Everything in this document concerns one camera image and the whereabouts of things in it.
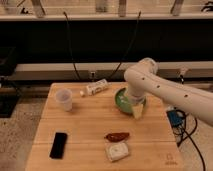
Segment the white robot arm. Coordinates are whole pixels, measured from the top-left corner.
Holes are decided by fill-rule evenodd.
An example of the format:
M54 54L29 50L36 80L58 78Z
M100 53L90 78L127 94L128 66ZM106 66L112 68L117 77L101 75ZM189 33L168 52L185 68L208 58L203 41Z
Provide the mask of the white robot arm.
M144 58L124 72L130 103L143 102L148 92L213 127L213 93L163 79L157 70L152 58Z

